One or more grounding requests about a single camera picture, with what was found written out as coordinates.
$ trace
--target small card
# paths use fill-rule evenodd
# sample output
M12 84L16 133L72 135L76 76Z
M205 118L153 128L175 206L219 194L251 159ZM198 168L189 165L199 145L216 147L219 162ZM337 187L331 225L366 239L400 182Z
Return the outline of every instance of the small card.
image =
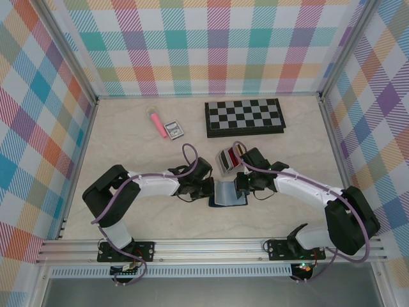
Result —
M185 135L176 120L170 123L166 123L164 127L172 141Z

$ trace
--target white robotic arm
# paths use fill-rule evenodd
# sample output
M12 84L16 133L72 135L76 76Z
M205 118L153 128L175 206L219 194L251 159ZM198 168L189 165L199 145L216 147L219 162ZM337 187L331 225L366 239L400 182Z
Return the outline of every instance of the white robotic arm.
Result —
M163 171L160 175L142 176L128 172L122 165L115 165L85 190L82 199L98 219L99 226L108 239L118 249L123 249L132 242L123 216L136 198L190 194L196 200L213 195L213 178L204 179L212 170L210 164L199 157L197 166L193 170L192 167L193 165L180 166ZM120 188L129 178L134 179ZM112 203L111 188L118 189L118 195Z
M240 158L244 164L259 171L249 171L246 168L246 172L237 173L235 184L238 191L262 191L267 188L284 193L308 203L325 217L327 223L324 225L303 224L289 234L288 245L294 253L297 253L297 250L335 246L347 255L354 255L365 244L364 235L357 220L344 203L334 195L341 195L347 199L357 211L369 238L379 231L378 220L364 195L356 187L340 189L323 185L299 175L287 164L275 162L271 165L257 148L249 150ZM265 173L264 170L276 173Z

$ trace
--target cable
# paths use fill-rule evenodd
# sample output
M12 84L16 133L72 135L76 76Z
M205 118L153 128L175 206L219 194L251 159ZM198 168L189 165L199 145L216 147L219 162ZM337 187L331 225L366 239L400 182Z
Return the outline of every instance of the cable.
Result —
M128 257L130 257L130 258L132 258L132 259L135 259L135 260L141 262L141 263L145 266L145 268L144 268L142 274L141 274L140 276L134 278L133 280L129 281L128 283L120 283L118 280L116 280L116 277L117 277L118 273L115 274L115 275L114 275L114 281L116 282L116 285L129 286L129 285L131 285L131 284L133 284L133 283L136 283L136 282L138 282L139 280L141 280L142 277L148 272L148 264L146 264L146 261L143 260L142 258L136 257L136 256L134 256L134 255L131 255L131 254L127 253L126 251L122 251L122 250L120 250L119 248L117 248L117 247L114 245L114 243L112 243L112 241L108 238L107 234L102 230L101 226L98 226L98 229L99 229L100 232L104 235L106 241L109 243L109 245L111 245L111 247L112 247L113 249L115 249L117 252L121 253L122 255L128 256Z
M183 153L183 156L184 156L185 160L189 163L189 165L190 165L190 162L189 162L189 160L187 159L187 156L186 156L186 153L185 153L185 147L186 147L186 146L191 147L191 149L193 149L193 152L194 152L194 155L195 155L195 160L194 160L193 167L192 167L189 171L187 171L186 173L181 174L181 175L166 175L166 174L158 174L158 173L147 173L147 174L132 176L132 177L126 179L126 180L121 184L121 186L118 188L118 190L116 190L115 195L111 198L111 200L109 201L109 203L108 203L108 205L106 206L106 208L104 209L104 211L102 211L102 213L101 213L96 219L94 219L94 220L91 222L91 224L96 224L96 223L98 223L98 222L106 215L106 213L107 213L107 212L109 211L109 209L112 207L112 204L115 202L116 198L118 197L118 195L120 194L120 192L122 191L122 189L123 189L129 182L133 181L133 179L141 178L141 177L181 178L181 177L184 177L184 176L187 176L187 175L191 174L191 173L195 170L195 168L196 168L196 166L197 166L197 163L199 162L199 155L197 154L197 150L196 150L196 148L194 148L193 145L191 145L191 144L189 144L189 143L183 144L182 147L181 147L181 150L182 150L182 153ZM107 234L102 230L101 226L98 226L98 229L100 230L100 232L102 233L102 235L104 235L104 238L106 239L106 241L109 243L109 245L110 245L113 249L115 249L117 252L119 252L119 253L122 254L122 255L128 256L128 257L130 257L130 258L132 258L132 259L135 259L135 260L141 262L141 263L144 265L144 270L143 270L142 274L141 274L139 277L136 277L136 278L134 278L133 280L129 281L128 283L119 283L119 282L116 280L116 277L117 277L118 274L115 274L115 275L114 275L114 281L116 282L116 284L117 284L117 285L128 286L128 285L131 285L131 284L136 283L136 282L138 282L139 280L141 280L141 278L148 272L148 265L146 264L146 261L143 260L142 258L136 257L136 256L134 256L134 255L131 255L131 254L129 254L129 253L127 253L127 252L124 252L124 251L120 250L119 248L117 248L117 247L112 243L112 241L108 238Z
M254 196L254 198L257 199L257 200L267 200L267 199L269 199L271 196L274 196L274 194L275 194L275 192L273 192L273 194L271 194L270 196L267 196L267 197L265 197L265 198L258 198L258 197L256 196L256 192L253 191L253 196Z
M179 195L176 195L177 198L179 198L180 200L183 200L185 203L192 203L194 200L184 200L182 197L180 197Z
M140 250L135 249L134 251L138 252L141 255L141 258L143 258L143 254ZM140 264L137 266L137 268L140 268L142 266L142 262L139 262Z
M266 243L267 243L268 241L270 241L270 240L275 240L275 239L268 239L268 240L264 241L264 243L263 243L263 251L265 251L265 252L268 253L268 254L269 254L269 252L268 252L268 250L266 250Z
M98 241L98 243L96 244L96 245L98 246L98 250L99 250L99 251L102 251L102 250L100 249L100 243L101 243L101 241L102 241L103 239L104 239L104 238L100 239L100 240Z
M193 145L191 145L191 144L189 144L189 143L183 144L183 146L181 147L181 150L182 150L182 152L183 152L183 156L185 157L185 159L186 159L186 161L187 161L188 163L189 163L189 160L187 160L186 153L185 153L185 147L186 147L186 146L191 147L191 149L193 149L194 154L195 154L195 161L194 161L194 164L193 164L192 169L190 169L189 171L187 171L186 173L181 174L181 175L166 175L166 174L158 174L158 173L146 173L146 174L141 174L141 175L135 175L135 176L132 176L132 177L126 179L126 180L121 184L121 186L118 188L118 190L116 190L115 195L111 198L111 200L109 201L108 205L105 207L104 211L102 211L102 213L101 213L96 219L94 219L94 220L91 222L91 224L94 225L94 224L98 223L98 222L106 215L106 213L107 213L107 212L109 211L109 209L112 207L112 204L115 202L116 198L118 197L118 195L120 194L120 192L122 191L122 189L123 189L129 182L133 181L133 179L142 178L142 177L181 178L181 177L185 177L185 176L191 174L191 173L194 171L194 169L196 168L196 166L197 166L197 163L198 163L198 161L199 161L199 156L198 156L198 154L197 154L196 148L194 148Z
M306 182L306 183L308 183L308 184L310 184L310 185L312 185L312 186L314 186L314 187L317 187L318 189L322 189L323 191L325 191L325 192L331 194L332 196L335 196L335 197L338 198L339 200L341 200L341 201L347 206L347 208L351 210L351 213L353 214L353 216L354 216L355 219L357 220L357 222L358 222L358 224L359 224L359 226L360 226L360 229L362 230L362 234L363 234L364 240L365 240L365 247L366 247L366 248L365 248L365 255L364 255L361 259L355 260L355 259L352 259L352 258L350 258L350 257L348 257L348 256L340 255L340 254L338 253L338 252L339 252L338 249L336 249L336 250L334 251L334 250L332 250L332 249L330 249L330 248L326 248L328 251L330 251L331 253L333 253L334 256L332 257L330 263L329 263L318 275L315 275L314 277L310 278L310 281L319 278L319 277L322 275L322 273L325 272L325 271L330 267L330 265L334 263L334 261L335 261L335 259L336 259L337 256L340 256L340 257L344 258L345 260L347 260L347 261L349 261L349 262L352 262L352 263L355 263L355 264L360 264L360 263L362 263L362 262L364 262L364 261L366 261L366 260L368 259L368 257L369 257L369 252L370 252L370 243L369 243L368 233L366 232L364 223L362 222L360 216L358 215L358 212L352 207L352 205L351 205L345 198L343 198L343 197L342 197L341 195L339 195L338 193L336 193L336 192L334 192L334 191L328 189L328 188L325 187L324 185L321 185L321 184L319 184L319 183L317 183L317 182L314 182L314 181L312 181L312 180L309 180L308 178L301 177L301 176L298 176L298 175L294 175L294 174L291 174L291 173L286 173L286 172L283 172L283 171L273 171L273 170L271 170L271 169L255 168L254 166L251 166L250 164L247 164L245 161L243 161L243 159L240 157L240 155L239 155L238 152L237 152L237 149L236 149L236 146L237 146L237 145L243 146L246 151L247 151L247 148L246 148L246 146L245 146L242 142L235 141L235 142L233 143L233 153L235 154L236 158L237 158L244 166L246 166L248 169L251 169L251 170L253 170L253 171L258 171L258 172L260 172L260 173L276 174L276 175L282 175L282 176L286 176L286 177L290 177L290 178L297 178L298 180L304 181L304 182Z

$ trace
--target colorful plaid backdrop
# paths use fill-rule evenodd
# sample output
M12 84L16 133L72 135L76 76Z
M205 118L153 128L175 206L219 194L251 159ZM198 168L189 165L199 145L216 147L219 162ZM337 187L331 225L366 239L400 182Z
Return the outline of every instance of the colorful plaid backdrop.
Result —
M353 184L381 222L409 298L409 0L383 1L327 101Z
M47 2L96 91L115 96L316 92L365 1Z
M350 35L352 34L352 30L355 27L357 21L359 20L359 17L362 13L362 11L364 10L365 4L367 3L367 0L360 0L359 4L357 6L357 8L355 9L355 11L353 12L352 18L348 24L348 27L346 28L343 37L341 38L341 40L338 43L337 49L334 53L334 55L331 58L331 61L327 67L327 70L324 73L324 76L320 82L320 85L318 86L318 92L321 92L323 90L323 87L325 85L325 83L328 80L329 75L332 72L332 69L335 65L335 63L337 62L339 56L341 55L342 51L344 50L345 44L347 43Z
M0 0L0 306L53 239L91 103L28 0Z

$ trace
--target chessboard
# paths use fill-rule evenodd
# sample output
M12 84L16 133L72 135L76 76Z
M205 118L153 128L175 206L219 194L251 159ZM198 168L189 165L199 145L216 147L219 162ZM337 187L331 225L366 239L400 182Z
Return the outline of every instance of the chessboard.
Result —
M206 102L208 138L284 133L278 99Z

